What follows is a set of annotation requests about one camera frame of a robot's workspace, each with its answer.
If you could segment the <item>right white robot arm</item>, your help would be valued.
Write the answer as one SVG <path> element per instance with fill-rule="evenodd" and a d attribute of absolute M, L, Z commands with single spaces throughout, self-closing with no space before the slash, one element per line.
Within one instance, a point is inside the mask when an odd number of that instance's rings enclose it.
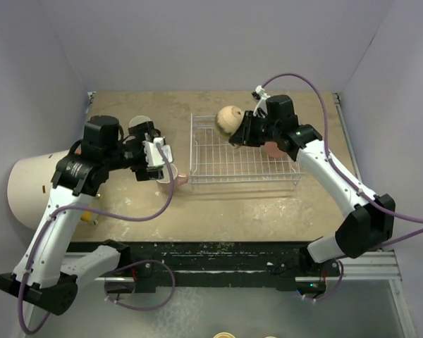
<path fill-rule="evenodd" d="M 292 99 L 285 95 L 265 96 L 254 111 L 231 109 L 232 145 L 260 147 L 276 143 L 280 151 L 311 173 L 339 207 L 344 221 L 327 237 L 307 245 L 300 257 L 301 271 L 316 275 L 324 262 L 334 258 L 357 258 L 389 240 L 393 234 L 396 203 L 391 196 L 378 195 L 363 185 L 327 151 L 323 137 L 309 124 L 299 122 Z"/>

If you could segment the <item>black hexagonal ceramic mug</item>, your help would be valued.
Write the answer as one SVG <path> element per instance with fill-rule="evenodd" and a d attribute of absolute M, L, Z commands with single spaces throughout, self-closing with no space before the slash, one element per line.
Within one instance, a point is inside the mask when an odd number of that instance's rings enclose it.
<path fill-rule="evenodd" d="M 151 121 L 151 119 L 148 118 L 145 115 L 137 115 L 130 120 L 128 127 L 132 128 L 132 127 L 135 127 L 135 126 L 140 125 L 142 123 L 146 123 L 146 122 L 150 122 L 150 121 Z"/>

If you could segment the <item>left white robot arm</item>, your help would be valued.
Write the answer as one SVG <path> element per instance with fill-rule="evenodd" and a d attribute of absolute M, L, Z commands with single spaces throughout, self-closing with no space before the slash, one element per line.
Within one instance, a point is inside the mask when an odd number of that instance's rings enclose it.
<path fill-rule="evenodd" d="M 91 203 L 110 172 L 129 169 L 139 182 L 158 180 L 172 160 L 170 146 L 149 118 L 133 118 L 127 136 L 113 116 L 90 118 L 82 139 L 57 162 L 37 231 L 13 272 L 0 274 L 0 290 L 61 315 L 95 278 L 128 273 L 130 247 L 111 239 L 73 263 L 63 264 L 63 257 L 83 213 L 95 212 Z"/>

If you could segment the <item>pink cup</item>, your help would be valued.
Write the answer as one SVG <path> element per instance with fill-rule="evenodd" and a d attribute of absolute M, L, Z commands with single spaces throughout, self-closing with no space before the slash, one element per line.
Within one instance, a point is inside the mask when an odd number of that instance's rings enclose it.
<path fill-rule="evenodd" d="M 178 168 L 175 164 L 170 164 L 172 176 L 169 176 L 168 168 L 163 168 L 163 177 L 157 180 L 157 186 L 160 192 L 170 194 L 171 190 L 175 192 L 179 186 L 187 184 L 189 182 L 189 176 L 178 172 Z"/>

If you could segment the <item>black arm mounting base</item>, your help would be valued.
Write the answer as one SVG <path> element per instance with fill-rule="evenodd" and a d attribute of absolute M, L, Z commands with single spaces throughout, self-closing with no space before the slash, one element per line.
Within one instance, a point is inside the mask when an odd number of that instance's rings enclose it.
<path fill-rule="evenodd" d="M 306 257 L 306 242 L 128 242 L 129 256 L 123 266 L 134 268 L 105 273 L 108 282 L 135 282 L 136 292 L 153 292 L 157 287 L 272 288 L 278 291 L 323 292 L 325 268 L 330 260 L 314 263 Z M 268 270 L 254 275 L 237 273 L 183 275 L 175 270 Z M 316 280 L 296 281 L 294 277 L 274 277 L 283 272 L 313 275 Z"/>

